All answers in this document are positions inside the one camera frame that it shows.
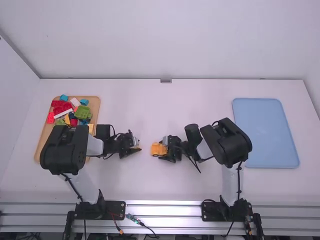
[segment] blue mat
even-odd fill
[[[232,108],[235,123],[252,141],[246,167],[294,169],[299,166],[296,146],[279,100],[236,98]]]

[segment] green lego brick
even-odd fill
[[[78,106],[78,109],[76,110],[76,112],[74,113],[74,116],[77,119],[87,119],[88,115],[90,114],[90,108],[87,106]]]
[[[55,120],[54,125],[67,125],[62,118],[58,118]]]

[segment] white wall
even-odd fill
[[[307,71],[304,84],[320,118],[320,58]]]
[[[0,38],[1,180],[25,121],[39,78],[1,36]]]
[[[319,0],[3,0],[0,29],[42,78],[306,79],[320,60]]]

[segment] yellow toy block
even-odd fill
[[[153,157],[164,156],[167,154],[167,147],[161,143],[155,142],[151,145],[151,155]]]
[[[65,122],[67,125],[71,125],[71,124],[70,124],[69,114],[66,114],[66,115],[64,116],[64,122]]]
[[[95,125],[93,123],[89,123],[88,126],[89,126],[89,134],[93,136]]]

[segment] metal rail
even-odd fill
[[[126,201],[126,213],[141,219],[157,234],[225,234],[230,222],[203,222],[200,201]],[[63,232],[73,203],[0,203],[0,232]],[[252,205],[261,214],[266,235],[320,236],[320,206]],[[73,232],[84,231],[84,221],[75,220]],[[118,225],[127,234],[150,231],[125,219]],[[88,233],[117,233],[113,221],[87,220]],[[244,235],[244,225],[235,222],[231,235]]]

